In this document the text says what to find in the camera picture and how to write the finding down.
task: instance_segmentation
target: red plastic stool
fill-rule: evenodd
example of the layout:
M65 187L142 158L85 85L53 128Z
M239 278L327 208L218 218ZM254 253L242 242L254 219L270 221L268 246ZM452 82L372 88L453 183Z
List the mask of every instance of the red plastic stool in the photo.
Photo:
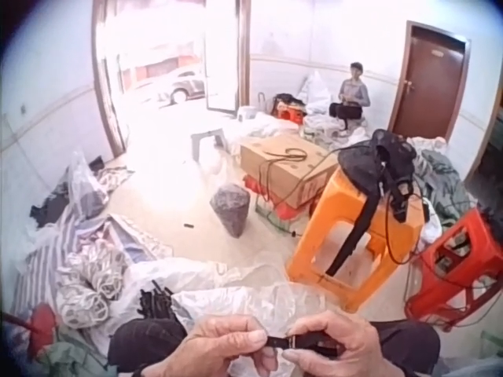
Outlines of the red plastic stool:
M453 242L462 236L462 247L456 248ZM443 271L445 275L440 276L440 265L444 262L449 265ZM407 300L406 315L416 320L438 316L444 331L450 331L503 288L503 250L477 209L470 210L447 230L423 252L417 263L422 273L421 287ZM488 276L494 283L475 297L473 284L482 276ZM460 293L464 293L466 306L453 308L448 301Z

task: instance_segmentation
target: gray stool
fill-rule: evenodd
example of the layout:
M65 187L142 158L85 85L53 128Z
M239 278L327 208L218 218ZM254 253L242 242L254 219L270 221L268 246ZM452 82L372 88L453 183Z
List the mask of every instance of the gray stool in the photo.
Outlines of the gray stool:
M201 139L211 136L215 138L215 144L217 146L223 148L225 151L227 150L227 141L226 137L223 134L222 128L199 132L197 134L191 134L190 138L192 139L192 158L194 161L199 161L199 147Z

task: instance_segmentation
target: seated woman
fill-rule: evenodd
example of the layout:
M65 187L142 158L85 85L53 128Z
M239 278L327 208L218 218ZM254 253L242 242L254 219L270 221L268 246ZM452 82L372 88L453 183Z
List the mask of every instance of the seated woman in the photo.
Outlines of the seated woman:
M363 73L362 63L351 63L351 78L344 80L340 87L339 99L341 103L330 104L329 114L334 118L344 121L347 130L348 119L360 119L362 117L362 107L370 106L369 92L367 86L361 81Z

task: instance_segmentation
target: black bag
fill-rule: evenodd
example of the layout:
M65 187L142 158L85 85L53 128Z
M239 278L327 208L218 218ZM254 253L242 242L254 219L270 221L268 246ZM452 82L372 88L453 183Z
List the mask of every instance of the black bag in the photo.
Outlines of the black bag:
M397 221L405 222L407 201L413 193L414 159L416 150L400 136L387 130L376 130L369 141L363 141L339 152L339 165L349 181L367 196L362 211L339 253L326 273L334 276L346 259L353 254L358 241L370 227L380 198L391 193L391 213ZM407 192L398 189L406 185Z

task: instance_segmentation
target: white wall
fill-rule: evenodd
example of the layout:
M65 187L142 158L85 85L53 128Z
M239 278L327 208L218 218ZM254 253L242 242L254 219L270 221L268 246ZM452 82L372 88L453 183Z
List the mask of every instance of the white wall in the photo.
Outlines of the white wall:
M91 59L91 0L40 2L2 61L2 296L24 253L32 204L53 189L75 150L112 158ZM21 106L26 112L21 113Z
M503 61L503 19L483 0L255 0L251 10L250 99L257 93L297 93L302 75L318 69L333 93L361 61L372 106L372 128L386 128L395 102L406 37L413 20L463 35L472 42L450 158L466 176L488 127Z

